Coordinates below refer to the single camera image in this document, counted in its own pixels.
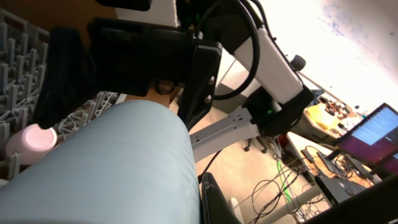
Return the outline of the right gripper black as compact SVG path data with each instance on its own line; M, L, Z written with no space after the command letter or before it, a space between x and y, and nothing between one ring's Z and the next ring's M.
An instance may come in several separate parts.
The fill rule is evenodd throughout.
M51 128L98 89L146 96L161 81L183 88L178 116L188 129L209 112L221 44L192 30L97 17L87 26L90 54L70 27L50 31L47 68L33 122Z

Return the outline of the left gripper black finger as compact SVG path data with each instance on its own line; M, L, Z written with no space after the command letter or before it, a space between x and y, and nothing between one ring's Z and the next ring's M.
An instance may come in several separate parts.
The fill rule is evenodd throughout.
M240 224L215 178L204 173L201 182L201 214L204 224Z

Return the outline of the pink plastic cup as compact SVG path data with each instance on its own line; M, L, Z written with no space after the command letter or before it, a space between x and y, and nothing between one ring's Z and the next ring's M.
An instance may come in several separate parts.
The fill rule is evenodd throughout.
M42 129L38 124L31 124L11 136L5 153L7 157L20 154L21 165L32 165L48 154L56 143L57 133L53 128Z

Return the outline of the light blue plastic cup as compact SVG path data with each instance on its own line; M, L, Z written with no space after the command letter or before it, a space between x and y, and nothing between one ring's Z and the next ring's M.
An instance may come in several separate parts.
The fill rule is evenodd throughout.
M120 103L1 188L2 223L200 223L187 128L151 101Z

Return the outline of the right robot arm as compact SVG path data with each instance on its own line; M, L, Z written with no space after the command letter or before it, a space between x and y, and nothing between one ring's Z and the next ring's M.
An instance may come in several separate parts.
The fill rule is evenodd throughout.
M228 100L253 81L257 99L278 109L248 105L262 135L288 131L311 102L272 36L259 1L104 1L136 13L133 19L96 17L90 46L71 27L50 31L47 69L33 121L51 128L101 91L146 96L169 82L182 87L178 116L191 129L212 102Z

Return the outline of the grey dishwasher rack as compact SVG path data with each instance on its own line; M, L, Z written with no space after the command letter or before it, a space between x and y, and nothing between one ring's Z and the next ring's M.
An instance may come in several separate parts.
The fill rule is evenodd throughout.
M49 32L4 9L1 10L1 185L29 165L20 154L7 157L5 147L15 133L33 124L32 115L47 68ZM57 143L125 99L124 94L99 92L52 128Z

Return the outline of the laptop with lit screen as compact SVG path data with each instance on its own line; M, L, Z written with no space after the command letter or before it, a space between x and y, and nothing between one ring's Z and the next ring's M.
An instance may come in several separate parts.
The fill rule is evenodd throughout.
M376 171L397 174L397 111L386 103L336 142L338 149Z

